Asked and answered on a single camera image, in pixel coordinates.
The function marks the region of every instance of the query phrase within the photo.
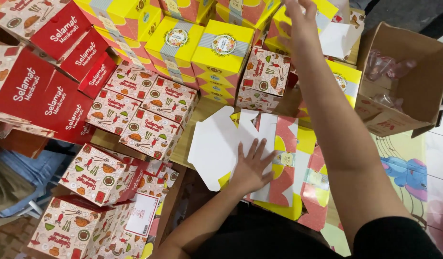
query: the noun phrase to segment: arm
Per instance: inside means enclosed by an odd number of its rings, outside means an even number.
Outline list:
[[[299,4],[306,9],[301,13]],[[323,58],[311,0],[285,0],[292,27],[292,62],[312,126],[321,146],[328,180],[347,241],[352,249],[357,231],[387,216],[409,217],[380,162],[368,130],[352,109]]]
[[[266,139],[261,141],[258,149],[256,149],[257,145],[258,139],[255,139],[245,157],[242,143],[239,144],[239,158],[228,186],[170,233],[156,253],[151,255],[152,259],[190,258],[190,254],[217,232],[242,197],[263,188],[272,180],[272,172],[264,176],[262,173],[266,166],[272,162],[277,151],[261,160]]]

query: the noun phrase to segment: black sleeve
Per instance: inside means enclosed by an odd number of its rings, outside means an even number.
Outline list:
[[[443,259],[420,225],[409,218],[379,218],[362,226],[354,238],[354,258]]]

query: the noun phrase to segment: person's right hand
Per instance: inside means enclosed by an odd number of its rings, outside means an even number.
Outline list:
[[[305,65],[310,59],[321,59],[323,53],[317,31],[316,4],[311,0],[282,1],[287,8],[285,15],[292,20],[292,26],[285,22],[280,23],[279,26],[291,39],[279,36],[279,41],[290,50],[295,67],[299,64]],[[302,13],[301,6],[306,9],[306,14]]]

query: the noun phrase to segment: blue cartoon character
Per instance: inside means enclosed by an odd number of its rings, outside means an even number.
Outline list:
[[[418,159],[408,162],[398,157],[381,158],[386,174],[394,178],[397,186],[405,189],[420,201],[427,201],[427,168]]]

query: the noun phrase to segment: person's left arm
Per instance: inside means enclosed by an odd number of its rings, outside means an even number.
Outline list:
[[[242,143],[240,143],[238,148],[239,159],[228,186],[188,219],[184,220],[170,233],[150,258],[190,258],[190,254],[217,232],[242,197],[263,188],[269,183],[272,180],[273,173],[270,172],[264,176],[262,173],[266,166],[272,162],[277,151],[261,160],[265,144],[266,139],[263,139],[257,149],[258,139],[255,139],[245,157],[242,152]]]

